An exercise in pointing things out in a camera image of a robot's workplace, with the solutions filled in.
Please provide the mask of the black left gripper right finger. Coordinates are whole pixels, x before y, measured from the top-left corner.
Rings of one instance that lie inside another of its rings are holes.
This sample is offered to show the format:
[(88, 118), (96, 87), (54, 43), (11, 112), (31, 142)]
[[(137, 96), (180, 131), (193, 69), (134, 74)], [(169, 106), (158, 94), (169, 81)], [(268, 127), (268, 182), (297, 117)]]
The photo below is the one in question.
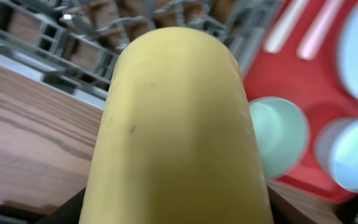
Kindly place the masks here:
[(341, 224), (336, 206), (278, 183), (268, 183), (271, 204), (289, 223)]

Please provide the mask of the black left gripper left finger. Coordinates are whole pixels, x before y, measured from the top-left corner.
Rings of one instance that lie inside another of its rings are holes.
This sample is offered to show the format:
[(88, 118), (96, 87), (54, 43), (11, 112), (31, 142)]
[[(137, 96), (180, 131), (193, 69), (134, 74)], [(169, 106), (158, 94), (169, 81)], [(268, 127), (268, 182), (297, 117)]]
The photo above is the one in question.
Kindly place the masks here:
[(41, 218), (35, 224), (79, 224), (85, 190), (83, 188), (57, 210)]

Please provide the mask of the small light blue bowl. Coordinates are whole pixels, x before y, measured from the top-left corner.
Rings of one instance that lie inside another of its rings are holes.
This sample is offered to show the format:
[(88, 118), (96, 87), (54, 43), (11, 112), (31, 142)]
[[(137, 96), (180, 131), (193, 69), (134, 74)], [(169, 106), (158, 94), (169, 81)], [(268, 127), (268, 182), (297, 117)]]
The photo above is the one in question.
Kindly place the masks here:
[(314, 144), (318, 164), (342, 188), (358, 193), (358, 118), (326, 125)]

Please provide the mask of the yellow plastic cup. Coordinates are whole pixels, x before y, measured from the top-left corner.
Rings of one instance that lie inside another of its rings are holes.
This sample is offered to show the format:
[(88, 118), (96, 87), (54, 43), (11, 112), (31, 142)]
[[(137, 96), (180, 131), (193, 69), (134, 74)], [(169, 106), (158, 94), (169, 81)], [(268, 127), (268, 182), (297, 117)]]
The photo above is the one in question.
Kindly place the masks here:
[(123, 51), (80, 222), (273, 222), (240, 71), (218, 39), (167, 27)]

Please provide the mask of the white plastic fork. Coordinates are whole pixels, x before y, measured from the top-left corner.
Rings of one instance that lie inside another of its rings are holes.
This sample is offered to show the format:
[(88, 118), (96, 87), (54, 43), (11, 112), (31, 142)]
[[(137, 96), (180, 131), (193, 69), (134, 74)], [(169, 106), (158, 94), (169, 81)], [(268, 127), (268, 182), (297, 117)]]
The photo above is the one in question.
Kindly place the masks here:
[(317, 16), (301, 40), (297, 56), (303, 60), (312, 60), (318, 53), (332, 26), (344, 0), (326, 0)]

